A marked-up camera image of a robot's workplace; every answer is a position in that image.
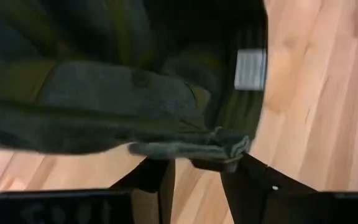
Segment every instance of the olive green fabric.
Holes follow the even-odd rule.
[[[0,0],[0,17],[19,30],[44,55],[79,57],[36,0]]]
[[[233,89],[232,28],[214,6],[0,0],[0,147],[87,154],[135,142],[135,154],[194,159],[248,152],[263,93]]]
[[[175,78],[95,62],[22,60],[0,70],[0,100],[40,106],[201,120],[208,97]]]

